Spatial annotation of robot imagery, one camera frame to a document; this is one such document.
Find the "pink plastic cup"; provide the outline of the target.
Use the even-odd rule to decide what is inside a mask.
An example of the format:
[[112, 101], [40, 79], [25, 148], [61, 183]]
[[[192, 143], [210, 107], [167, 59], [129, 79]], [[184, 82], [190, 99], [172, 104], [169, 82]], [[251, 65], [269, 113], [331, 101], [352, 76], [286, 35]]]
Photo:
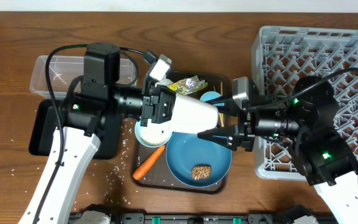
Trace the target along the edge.
[[217, 107], [177, 93], [170, 120], [170, 131], [197, 134], [216, 127], [219, 119]]

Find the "brown noodle clump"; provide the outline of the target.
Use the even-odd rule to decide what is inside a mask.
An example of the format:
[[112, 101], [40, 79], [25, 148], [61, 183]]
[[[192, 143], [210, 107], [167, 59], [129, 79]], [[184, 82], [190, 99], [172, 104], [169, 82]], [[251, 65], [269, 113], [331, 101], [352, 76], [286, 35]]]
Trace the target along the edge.
[[191, 177], [194, 180], [208, 179], [212, 173], [210, 165], [197, 165], [191, 171]]

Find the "foil snack wrapper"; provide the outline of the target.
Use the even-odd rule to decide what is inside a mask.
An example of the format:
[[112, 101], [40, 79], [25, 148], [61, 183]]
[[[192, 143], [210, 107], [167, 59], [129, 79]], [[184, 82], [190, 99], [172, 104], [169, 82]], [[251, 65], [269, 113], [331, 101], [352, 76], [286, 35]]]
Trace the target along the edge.
[[167, 86], [175, 93], [189, 95], [206, 88], [208, 86], [208, 82], [206, 80], [199, 79], [199, 77], [195, 75], [191, 78], [184, 78]]

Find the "light blue plastic cup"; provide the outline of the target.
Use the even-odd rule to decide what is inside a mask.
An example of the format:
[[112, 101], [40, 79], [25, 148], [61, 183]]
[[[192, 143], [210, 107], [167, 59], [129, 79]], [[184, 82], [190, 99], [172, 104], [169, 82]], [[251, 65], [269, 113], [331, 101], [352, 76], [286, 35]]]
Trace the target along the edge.
[[218, 92], [215, 92], [215, 91], [207, 91], [206, 93], [204, 93], [200, 100], [201, 101], [209, 101], [209, 100], [213, 100], [213, 99], [216, 99], [216, 98], [219, 98], [221, 96], [220, 93]]

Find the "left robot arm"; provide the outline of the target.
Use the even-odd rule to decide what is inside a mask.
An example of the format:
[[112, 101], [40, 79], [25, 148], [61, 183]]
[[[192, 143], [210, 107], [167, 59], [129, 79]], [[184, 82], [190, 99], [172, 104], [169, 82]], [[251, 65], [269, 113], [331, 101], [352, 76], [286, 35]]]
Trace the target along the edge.
[[235, 148], [237, 126], [217, 127], [224, 110], [220, 100], [202, 102], [175, 93], [160, 84], [171, 66], [165, 55], [142, 53], [149, 64], [144, 84], [120, 81], [120, 57], [131, 49], [107, 43], [85, 45], [84, 74], [70, 83], [66, 97], [51, 97], [56, 129], [50, 153], [21, 223], [66, 223], [78, 188], [91, 159], [115, 114], [133, 116], [142, 126], [169, 122], [179, 133], [193, 133], [228, 149]]

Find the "orange carrot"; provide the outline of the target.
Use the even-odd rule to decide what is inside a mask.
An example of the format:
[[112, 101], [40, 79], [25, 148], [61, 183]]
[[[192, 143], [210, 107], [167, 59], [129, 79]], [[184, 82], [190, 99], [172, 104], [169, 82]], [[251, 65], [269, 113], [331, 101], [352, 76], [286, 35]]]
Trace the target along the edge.
[[164, 152], [166, 146], [160, 146], [158, 147], [133, 173], [132, 177], [135, 180], [139, 180], [143, 178], [148, 171], [152, 168], [152, 166], [156, 163], [158, 158], [162, 155]]

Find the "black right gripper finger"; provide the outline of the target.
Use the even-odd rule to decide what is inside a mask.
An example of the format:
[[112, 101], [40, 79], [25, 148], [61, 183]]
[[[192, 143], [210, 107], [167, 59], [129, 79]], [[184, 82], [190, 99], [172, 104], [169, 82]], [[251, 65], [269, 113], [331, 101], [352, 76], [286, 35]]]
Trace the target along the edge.
[[225, 126], [223, 128], [209, 129], [197, 134], [197, 137], [219, 145], [238, 145], [239, 130], [237, 125]]
[[218, 111], [222, 114], [229, 116], [237, 116], [239, 114], [239, 106], [233, 99], [232, 93], [212, 99], [210, 104], [217, 107]]

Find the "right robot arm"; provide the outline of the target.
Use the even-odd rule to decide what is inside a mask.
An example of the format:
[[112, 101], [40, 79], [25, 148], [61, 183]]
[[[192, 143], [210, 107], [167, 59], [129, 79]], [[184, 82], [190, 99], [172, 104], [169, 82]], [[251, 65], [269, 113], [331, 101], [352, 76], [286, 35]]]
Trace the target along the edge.
[[329, 206], [339, 223], [358, 223], [358, 160], [336, 131], [333, 120], [339, 110], [327, 78], [304, 77], [280, 108], [283, 100], [263, 103], [253, 80], [234, 81], [233, 92], [210, 100], [222, 113], [237, 116], [232, 126], [211, 129], [198, 137], [236, 151], [251, 151], [257, 138], [287, 144], [298, 173]]

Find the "blue plate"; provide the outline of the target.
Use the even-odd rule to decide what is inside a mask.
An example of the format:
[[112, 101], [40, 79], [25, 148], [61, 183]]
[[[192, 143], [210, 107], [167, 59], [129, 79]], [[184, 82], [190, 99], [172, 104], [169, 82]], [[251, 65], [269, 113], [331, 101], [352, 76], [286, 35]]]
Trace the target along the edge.
[[[228, 173], [232, 163], [232, 151], [195, 134], [173, 133], [165, 150], [167, 166], [173, 176], [190, 187], [210, 187]], [[196, 166], [210, 166], [207, 179], [195, 180], [191, 171]]]

